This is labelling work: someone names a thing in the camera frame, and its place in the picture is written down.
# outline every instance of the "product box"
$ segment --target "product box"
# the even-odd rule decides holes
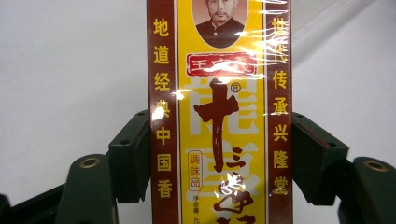
[[[153,223],[292,223],[290,62],[290,1],[148,0]]]

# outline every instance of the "metal grommet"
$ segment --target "metal grommet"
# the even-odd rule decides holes
[[[100,160],[98,158],[92,157],[92,158],[88,158],[85,161],[82,161],[79,164],[79,167],[84,168],[84,169],[88,169],[88,168],[92,168],[93,166],[99,164]]]
[[[386,172],[388,170],[388,167],[386,167],[379,161],[364,161],[363,164],[370,169],[378,172]]]

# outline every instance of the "plastic wrap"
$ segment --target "plastic wrap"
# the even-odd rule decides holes
[[[290,1],[148,0],[153,223],[292,223]]]

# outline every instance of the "registered trademark symbol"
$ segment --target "registered trademark symbol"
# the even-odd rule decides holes
[[[241,84],[235,82],[233,84],[231,84],[231,91],[232,92],[240,92],[241,91]]]

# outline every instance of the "portrait of man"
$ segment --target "portrait of man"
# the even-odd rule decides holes
[[[210,16],[209,21],[196,25],[198,33],[210,46],[223,49],[230,47],[239,38],[245,26],[233,18],[238,0],[205,1]]]

